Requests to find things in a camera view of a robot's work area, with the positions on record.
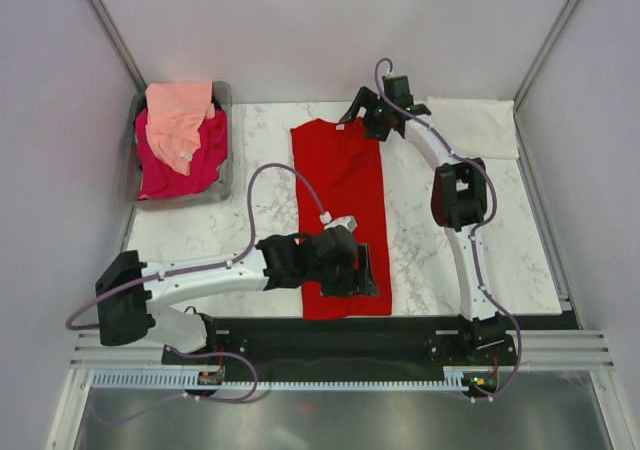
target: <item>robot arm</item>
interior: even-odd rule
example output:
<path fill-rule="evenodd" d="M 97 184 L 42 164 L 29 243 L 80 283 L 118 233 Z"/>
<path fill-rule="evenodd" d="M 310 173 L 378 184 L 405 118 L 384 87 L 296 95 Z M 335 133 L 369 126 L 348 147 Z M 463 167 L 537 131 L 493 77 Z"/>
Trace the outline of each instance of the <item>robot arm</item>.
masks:
<path fill-rule="evenodd" d="M 97 296 L 125 282 L 142 283 L 98 304 L 100 342 L 119 346 L 147 338 L 184 353 L 217 348 L 211 317 L 171 305 L 228 292 L 295 289 L 314 281 L 326 297 L 377 296 L 369 249 L 356 242 L 354 228 L 347 218 L 316 236 L 272 235 L 236 263 L 240 252 L 185 262 L 141 262 L 137 251 L 123 252 L 96 283 Z"/>
<path fill-rule="evenodd" d="M 385 98 L 361 87 L 339 123 L 355 121 L 364 108 L 365 137 L 385 141 L 390 131 L 396 130 L 435 170 L 431 212 L 436 223 L 444 227 L 454 256 L 460 285 L 460 334 L 468 351 L 499 344 L 505 339 L 505 328 L 495 305 L 485 295 L 490 285 L 486 282 L 482 228 L 477 228 L 487 212 L 487 183 L 481 172 L 484 162 L 456 154 L 442 135 L 427 128 L 431 112 L 425 105 L 414 103 L 406 76 L 383 77 L 382 81 Z M 427 125 L 409 118 L 411 115 L 420 115 Z"/>

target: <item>white towel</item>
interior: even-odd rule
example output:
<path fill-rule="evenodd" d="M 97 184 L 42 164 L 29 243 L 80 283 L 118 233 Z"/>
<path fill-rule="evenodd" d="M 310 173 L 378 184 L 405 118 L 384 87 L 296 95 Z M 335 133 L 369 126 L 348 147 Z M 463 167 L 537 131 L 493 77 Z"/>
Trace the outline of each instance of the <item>white towel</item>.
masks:
<path fill-rule="evenodd" d="M 517 160 L 513 101 L 427 99 L 433 122 L 459 153 L 468 157 Z"/>

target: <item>white marble surface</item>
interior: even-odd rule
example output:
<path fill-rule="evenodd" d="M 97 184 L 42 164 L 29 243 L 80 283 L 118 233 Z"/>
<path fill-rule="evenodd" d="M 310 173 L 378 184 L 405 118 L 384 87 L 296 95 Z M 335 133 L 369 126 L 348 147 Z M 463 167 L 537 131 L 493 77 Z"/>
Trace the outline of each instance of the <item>white marble surface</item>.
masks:
<path fill-rule="evenodd" d="M 143 260 L 182 260 L 244 248 L 248 241 L 247 182 L 268 162 L 293 164 L 289 129 L 309 120 L 337 121 L 345 103 L 234 106 L 235 181 L 222 203 L 139 210 L 129 241 Z M 453 315 L 460 295 L 453 256 L 431 216 L 433 171 L 394 132 L 381 144 L 393 315 Z M 516 314 L 560 313 L 517 163 L 486 160 L 498 192 L 496 220 L 485 227 L 492 291 Z M 294 177 L 266 170 L 254 189 L 258 237 L 298 230 Z M 217 316 L 301 316 L 298 290 L 233 293 L 185 302 Z"/>

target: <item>metal floor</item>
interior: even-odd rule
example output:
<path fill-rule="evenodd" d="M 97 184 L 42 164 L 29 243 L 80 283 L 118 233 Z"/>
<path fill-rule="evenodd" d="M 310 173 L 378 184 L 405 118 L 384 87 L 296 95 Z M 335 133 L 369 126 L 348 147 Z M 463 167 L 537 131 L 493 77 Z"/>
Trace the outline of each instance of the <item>metal floor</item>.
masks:
<path fill-rule="evenodd" d="M 168 391 L 93 389 L 122 418 Z M 178 400 L 120 427 L 85 416 L 77 450 L 612 448 L 588 374 L 526 374 L 494 403 L 432 392 L 272 391 L 251 404 Z"/>

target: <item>white wall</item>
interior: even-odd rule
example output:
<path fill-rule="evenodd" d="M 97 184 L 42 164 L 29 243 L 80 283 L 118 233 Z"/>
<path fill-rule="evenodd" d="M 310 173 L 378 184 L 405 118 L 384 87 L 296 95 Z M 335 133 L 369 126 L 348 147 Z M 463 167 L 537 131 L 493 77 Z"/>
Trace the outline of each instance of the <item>white wall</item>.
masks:
<path fill-rule="evenodd" d="M 132 93 L 83 0 L 0 0 L 3 449 L 44 446 L 76 338 L 64 320 L 113 257 Z"/>
<path fill-rule="evenodd" d="M 640 0 L 585 0 L 520 112 L 572 295 L 640 416 Z"/>
<path fill-rule="evenodd" d="M 351 100 L 383 56 L 417 97 L 513 98 L 564 0 L 104 0 L 147 81 Z"/>

